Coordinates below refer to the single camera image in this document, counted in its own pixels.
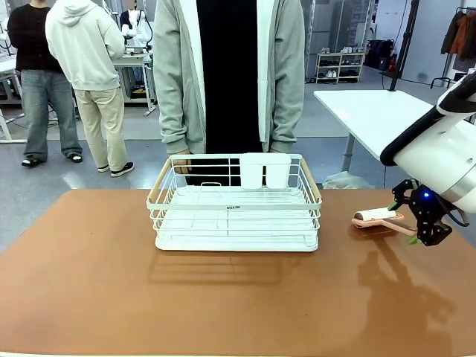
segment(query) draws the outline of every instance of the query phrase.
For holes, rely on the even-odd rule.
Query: hood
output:
[[[52,10],[61,24],[71,27],[96,6],[91,0],[58,0]]]

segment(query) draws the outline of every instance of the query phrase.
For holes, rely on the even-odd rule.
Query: khaki pants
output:
[[[127,153],[123,137],[124,97],[121,89],[74,92],[96,166],[109,165],[111,171],[122,170],[127,163]],[[107,148],[101,121],[106,129]]]

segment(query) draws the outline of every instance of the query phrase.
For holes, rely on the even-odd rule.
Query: person in white hoodie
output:
[[[124,98],[112,64],[124,51],[118,26],[90,0],[57,0],[46,17],[45,32],[51,54],[73,86],[98,171],[110,169],[112,177],[132,171],[123,139]]]

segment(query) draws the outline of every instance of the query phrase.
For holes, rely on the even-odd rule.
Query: white hoodie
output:
[[[119,87],[112,59],[121,58],[124,38],[103,8],[90,0],[57,0],[46,16],[46,39],[74,89]]]

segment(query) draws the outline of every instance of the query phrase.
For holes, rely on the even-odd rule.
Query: gray zip-up jacket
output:
[[[196,1],[157,1],[154,77],[168,153],[205,153],[205,82]],[[304,99],[303,11],[299,0],[257,0],[257,18],[260,140],[264,152],[290,152]],[[245,133],[238,135],[245,140]]]

